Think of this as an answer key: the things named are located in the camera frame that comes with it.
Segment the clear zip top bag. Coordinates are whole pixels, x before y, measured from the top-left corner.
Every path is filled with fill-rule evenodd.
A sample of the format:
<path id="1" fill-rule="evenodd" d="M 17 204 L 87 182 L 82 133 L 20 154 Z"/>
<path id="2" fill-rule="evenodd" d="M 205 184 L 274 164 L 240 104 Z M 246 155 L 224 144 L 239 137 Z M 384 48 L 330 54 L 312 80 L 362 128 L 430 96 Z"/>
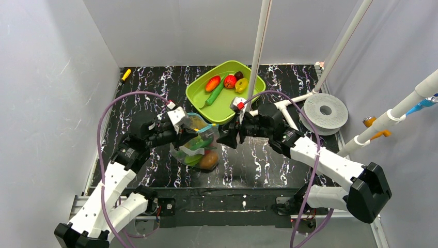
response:
<path id="1" fill-rule="evenodd" d="M 204 171 L 213 170 L 220 161 L 220 145 L 216 142 L 219 138 L 219 125 L 207 123 L 196 113 L 187 113 L 184 124 L 195 130 L 197 136 L 178 149 L 170 145 L 171 155 L 186 166 Z"/>

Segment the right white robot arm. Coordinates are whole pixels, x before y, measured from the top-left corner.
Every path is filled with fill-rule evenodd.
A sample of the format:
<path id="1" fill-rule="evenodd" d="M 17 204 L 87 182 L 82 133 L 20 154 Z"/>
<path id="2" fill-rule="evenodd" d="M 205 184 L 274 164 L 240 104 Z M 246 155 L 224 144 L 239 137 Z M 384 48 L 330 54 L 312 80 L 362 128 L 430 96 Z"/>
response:
<path id="1" fill-rule="evenodd" d="M 375 163 L 363 165 L 318 147 L 302 132 L 290 127 L 274 104 L 259 106 L 258 116 L 246 111 L 246 100 L 235 97 L 230 108 L 231 121 L 220 128 L 217 142 L 235 149 L 247 136 L 267 138 L 278 154 L 302 162 L 315 172 L 338 183 L 321 187 L 309 182 L 281 206 L 284 214 L 304 206 L 304 210 L 330 208 L 347 211 L 364 223 L 372 223 L 392 197 L 383 168 Z"/>

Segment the green chili pepper toy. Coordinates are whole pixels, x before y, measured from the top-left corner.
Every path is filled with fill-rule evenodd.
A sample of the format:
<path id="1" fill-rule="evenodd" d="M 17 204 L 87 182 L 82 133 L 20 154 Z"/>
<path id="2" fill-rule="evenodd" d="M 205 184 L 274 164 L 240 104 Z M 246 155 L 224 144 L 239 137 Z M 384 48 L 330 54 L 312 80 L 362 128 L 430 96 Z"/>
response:
<path id="1" fill-rule="evenodd" d="M 200 148 L 206 148 L 209 147 L 210 144 L 213 142 L 213 138 L 209 137 L 206 139 L 202 139 L 201 137 L 196 137 L 189 141 L 188 149 L 194 151 Z"/>

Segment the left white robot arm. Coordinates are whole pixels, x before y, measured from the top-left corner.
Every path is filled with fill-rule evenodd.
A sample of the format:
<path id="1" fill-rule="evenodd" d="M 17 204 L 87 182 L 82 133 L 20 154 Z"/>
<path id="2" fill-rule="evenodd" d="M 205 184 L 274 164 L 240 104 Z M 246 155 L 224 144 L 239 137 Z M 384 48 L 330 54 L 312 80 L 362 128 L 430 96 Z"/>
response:
<path id="1" fill-rule="evenodd" d="M 152 148 L 173 144 L 183 146 L 197 136 L 184 124 L 182 107 L 168 111 L 161 120 L 144 111 L 132 117 L 99 183 L 79 212 L 67 223 L 60 223 L 54 235 L 61 247 L 109 247 L 110 242 L 135 217 L 145 213 L 157 192 L 140 186 L 119 206 L 116 201 L 150 158 Z"/>

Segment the light green pepper toy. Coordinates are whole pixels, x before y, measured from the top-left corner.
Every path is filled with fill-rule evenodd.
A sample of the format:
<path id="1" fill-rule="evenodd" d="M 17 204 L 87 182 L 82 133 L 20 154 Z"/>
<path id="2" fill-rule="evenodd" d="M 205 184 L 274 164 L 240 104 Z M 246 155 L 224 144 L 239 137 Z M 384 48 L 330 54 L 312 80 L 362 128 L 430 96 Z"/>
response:
<path id="1" fill-rule="evenodd" d="M 199 161 L 203 158 L 202 154 L 196 154 L 193 156 L 186 156 L 184 158 L 184 164 L 187 166 L 195 166 L 196 164 L 199 163 Z"/>

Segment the brown kiwi toy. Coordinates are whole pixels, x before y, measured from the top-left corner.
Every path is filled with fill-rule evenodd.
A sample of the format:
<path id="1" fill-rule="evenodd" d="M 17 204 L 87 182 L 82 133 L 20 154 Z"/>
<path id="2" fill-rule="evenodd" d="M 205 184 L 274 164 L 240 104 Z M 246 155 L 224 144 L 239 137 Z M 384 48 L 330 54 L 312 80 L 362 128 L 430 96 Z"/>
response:
<path id="1" fill-rule="evenodd" d="M 204 170 L 213 170 L 219 161 L 218 154 L 215 151 L 211 151 L 208 154 L 204 155 L 203 158 L 199 162 L 199 168 Z"/>

